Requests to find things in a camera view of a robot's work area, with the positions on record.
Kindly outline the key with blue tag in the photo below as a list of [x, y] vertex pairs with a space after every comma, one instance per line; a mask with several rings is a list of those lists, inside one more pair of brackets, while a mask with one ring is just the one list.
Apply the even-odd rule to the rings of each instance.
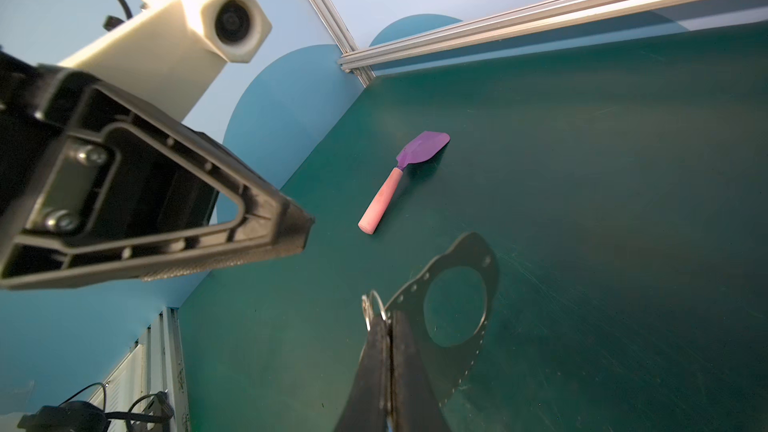
[[376, 318], [381, 319], [384, 323], [388, 321], [384, 303], [375, 290], [371, 290], [361, 297], [361, 306], [367, 331], [371, 330]]

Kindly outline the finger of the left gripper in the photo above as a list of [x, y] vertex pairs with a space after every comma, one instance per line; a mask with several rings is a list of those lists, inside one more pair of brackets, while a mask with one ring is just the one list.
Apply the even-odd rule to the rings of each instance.
[[165, 279], [304, 250], [312, 217], [221, 144], [60, 69], [61, 134], [21, 211], [1, 218], [3, 289]]

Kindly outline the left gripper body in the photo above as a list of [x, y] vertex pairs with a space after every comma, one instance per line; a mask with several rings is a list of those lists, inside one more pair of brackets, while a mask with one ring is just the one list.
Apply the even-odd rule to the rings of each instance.
[[1, 54], [1, 218], [21, 211], [27, 191], [49, 144], [61, 132], [55, 104], [61, 95], [60, 68], [32, 66]]

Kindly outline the metal key holder plate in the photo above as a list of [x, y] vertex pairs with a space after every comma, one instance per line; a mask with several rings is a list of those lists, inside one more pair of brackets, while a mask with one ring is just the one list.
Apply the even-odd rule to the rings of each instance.
[[[442, 346], [430, 336], [424, 305], [433, 283], [446, 271], [468, 268], [483, 282], [483, 313], [472, 335], [457, 345]], [[403, 313], [411, 324], [427, 375], [438, 403], [445, 405], [467, 379], [485, 342], [500, 279], [497, 257], [477, 232], [461, 235], [441, 255], [434, 257], [413, 279], [403, 285], [385, 306], [388, 316]]]

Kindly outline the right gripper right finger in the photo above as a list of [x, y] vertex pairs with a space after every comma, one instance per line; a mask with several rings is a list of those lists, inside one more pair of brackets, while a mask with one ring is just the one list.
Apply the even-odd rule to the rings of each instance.
[[391, 417], [394, 431], [449, 431], [410, 323], [402, 312], [391, 318]]

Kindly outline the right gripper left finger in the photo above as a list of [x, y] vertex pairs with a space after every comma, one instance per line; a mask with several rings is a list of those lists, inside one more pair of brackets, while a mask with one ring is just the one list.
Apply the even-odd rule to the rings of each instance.
[[386, 321], [376, 317], [335, 431], [389, 430], [391, 365], [390, 329]]

